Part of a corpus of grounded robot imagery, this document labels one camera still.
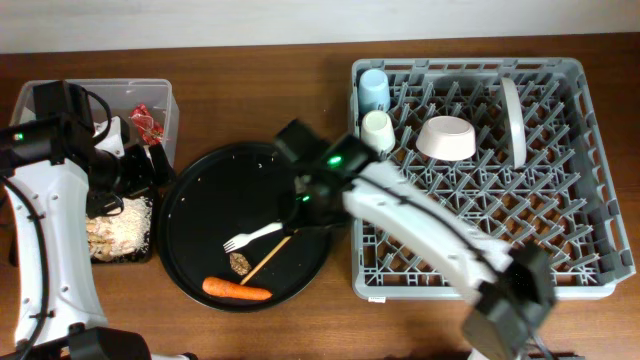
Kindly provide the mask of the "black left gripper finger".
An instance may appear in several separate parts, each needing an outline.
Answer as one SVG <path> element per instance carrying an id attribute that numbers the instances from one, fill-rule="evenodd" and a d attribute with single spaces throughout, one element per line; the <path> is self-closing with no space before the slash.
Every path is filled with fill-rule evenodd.
<path id="1" fill-rule="evenodd" d="M 161 144 L 151 145 L 149 148 L 153 167 L 153 181 L 156 186 L 166 186 L 175 181 L 176 173 L 170 165 Z"/>
<path id="2" fill-rule="evenodd" d="M 154 169 L 143 146 L 132 145 L 125 149 L 120 161 L 120 195 L 142 195 L 153 185 Z"/>

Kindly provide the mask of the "wooden chopstick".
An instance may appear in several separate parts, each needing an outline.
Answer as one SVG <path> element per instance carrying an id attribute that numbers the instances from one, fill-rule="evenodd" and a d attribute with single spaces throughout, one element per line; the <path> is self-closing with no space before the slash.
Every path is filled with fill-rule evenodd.
<path id="1" fill-rule="evenodd" d="M 293 235 L 284 237 L 240 282 L 240 285 L 245 285 L 249 280 L 254 277 L 280 250 L 284 247 Z"/>

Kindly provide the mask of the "red snack wrapper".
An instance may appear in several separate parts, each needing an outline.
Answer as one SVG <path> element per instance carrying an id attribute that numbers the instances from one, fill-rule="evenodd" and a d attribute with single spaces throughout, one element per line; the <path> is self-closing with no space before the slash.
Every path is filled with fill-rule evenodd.
<path id="1" fill-rule="evenodd" d="M 153 146 L 162 142 L 164 127 L 152 117 L 145 104 L 137 105 L 131 112 L 130 119 L 145 144 Z"/>

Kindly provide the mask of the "white plastic fork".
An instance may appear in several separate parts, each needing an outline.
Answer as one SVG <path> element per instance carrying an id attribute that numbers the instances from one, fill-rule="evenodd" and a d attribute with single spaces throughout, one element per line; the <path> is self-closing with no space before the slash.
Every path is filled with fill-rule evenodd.
<path id="1" fill-rule="evenodd" d="M 240 233 L 229 239 L 224 245 L 226 253 L 234 252 L 251 243 L 253 240 L 283 229 L 281 222 L 273 222 L 251 233 Z"/>

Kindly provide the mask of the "small white cup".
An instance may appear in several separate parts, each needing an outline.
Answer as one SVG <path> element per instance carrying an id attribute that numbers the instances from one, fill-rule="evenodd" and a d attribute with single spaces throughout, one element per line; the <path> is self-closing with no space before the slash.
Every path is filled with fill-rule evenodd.
<path id="1" fill-rule="evenodd" d="M 378 152 L 390 152 L 395 146 L 390 116 L 382 110 L 366 113 L 361 124 L 360 138 Z"/>

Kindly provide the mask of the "light blue plastic cup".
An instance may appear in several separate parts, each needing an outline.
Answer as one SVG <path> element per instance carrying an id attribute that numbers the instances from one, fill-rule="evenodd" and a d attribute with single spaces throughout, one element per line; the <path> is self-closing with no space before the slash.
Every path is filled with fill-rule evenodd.
<path id="1" fill-rule="evenodd" d="M 358 108 L 364 115 L 373 110 L 388 111 L 391 104 L 389 79 L 379 69 L 366 70 L 358 84 Z"/>

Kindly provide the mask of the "pink plastic bowl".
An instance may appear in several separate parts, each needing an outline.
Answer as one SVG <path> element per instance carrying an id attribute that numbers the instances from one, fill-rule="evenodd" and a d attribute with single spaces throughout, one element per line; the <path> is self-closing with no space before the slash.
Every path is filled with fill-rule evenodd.
<path id="1" fill-rule="evenodd" d="M 458 117 L 433 117 L 422 126 L 416 147 L 430 158 L 461 161 L 476 152 L 475 129 Z"/>

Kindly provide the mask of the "grey dinner plate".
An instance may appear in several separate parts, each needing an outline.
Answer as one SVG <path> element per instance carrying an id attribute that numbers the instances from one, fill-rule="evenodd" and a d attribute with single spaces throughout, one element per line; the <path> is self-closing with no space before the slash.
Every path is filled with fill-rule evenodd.
<path id="1" fill-rule="evenodd" d="M 506 107 L 508 130 L 511 139 L 513 167 L 518 169 L 525 164 L 527 156 L 524 118 L 517 87 L 507 77 L 500 79 L 501 101 Z"/>

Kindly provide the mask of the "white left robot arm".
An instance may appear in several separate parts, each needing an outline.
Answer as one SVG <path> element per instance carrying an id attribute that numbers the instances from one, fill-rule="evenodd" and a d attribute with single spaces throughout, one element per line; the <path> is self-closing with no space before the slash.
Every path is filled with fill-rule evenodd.
<path id="1" fill-rule="evenodd" d="M 173 174 L 161 145 L 122 146 L 111 121 L 50 115 L 1 132 L 1 181 L 14 214 L 21 305 L 13 359 L 152 359 L 143 337 L 109 327 L 97 296 L 89 217 Z"/>

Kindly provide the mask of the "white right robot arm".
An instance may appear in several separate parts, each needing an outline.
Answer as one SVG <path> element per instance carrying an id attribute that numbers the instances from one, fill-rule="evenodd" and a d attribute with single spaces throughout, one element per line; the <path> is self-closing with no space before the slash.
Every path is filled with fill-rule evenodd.
<path id="1" fill-rule="evenodd" d="M 539 245 L 513 247 L 464 222 L 410 184 L 352 135 L 334 144 L 283 134 L 278 152 L 300 176 L 305 220 L 361 219 L 387 232 L 440 272 L 472 309 L 462 331 L 473 358 L 520 359 L 556 304 L 550 259 Z"/>

